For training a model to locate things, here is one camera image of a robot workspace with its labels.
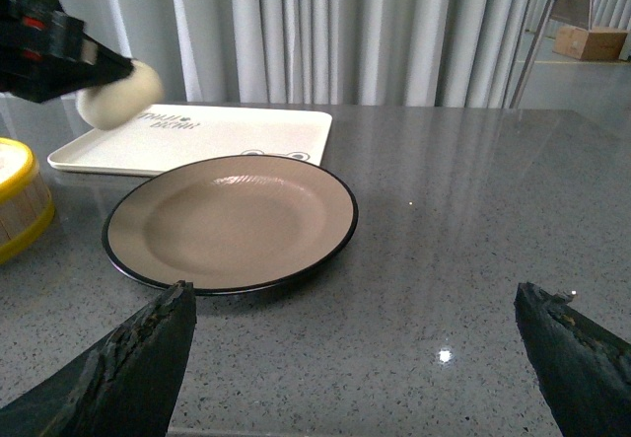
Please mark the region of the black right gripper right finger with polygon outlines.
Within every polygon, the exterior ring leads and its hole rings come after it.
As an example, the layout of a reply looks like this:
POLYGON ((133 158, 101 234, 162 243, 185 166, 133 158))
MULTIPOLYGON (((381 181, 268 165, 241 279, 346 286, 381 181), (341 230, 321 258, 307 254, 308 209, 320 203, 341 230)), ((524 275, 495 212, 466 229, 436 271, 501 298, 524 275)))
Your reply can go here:
POLYGON ((630 344, 532 283, 516 322, 539 389, 564 436, 630 434, 630 344))

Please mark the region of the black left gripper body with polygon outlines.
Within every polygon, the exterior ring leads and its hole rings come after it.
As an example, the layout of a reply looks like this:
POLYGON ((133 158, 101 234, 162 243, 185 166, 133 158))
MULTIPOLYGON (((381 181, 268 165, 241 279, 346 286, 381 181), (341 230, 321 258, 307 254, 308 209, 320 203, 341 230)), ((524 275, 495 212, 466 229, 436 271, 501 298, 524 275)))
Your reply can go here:
POLYGON ((85 33, 59 0, 1 0, 1 91, 44 103, 132 74, 133 64, 85 33))

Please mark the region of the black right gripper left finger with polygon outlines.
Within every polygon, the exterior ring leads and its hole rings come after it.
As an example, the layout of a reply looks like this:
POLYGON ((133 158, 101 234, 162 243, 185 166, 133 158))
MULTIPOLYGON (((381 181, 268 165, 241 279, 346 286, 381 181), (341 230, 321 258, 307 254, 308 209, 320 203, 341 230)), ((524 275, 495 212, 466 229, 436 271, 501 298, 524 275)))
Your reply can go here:
POLYGON ((166 435, 195 325, 193 287, 181 281, 2 407, 2 435, 166 435))

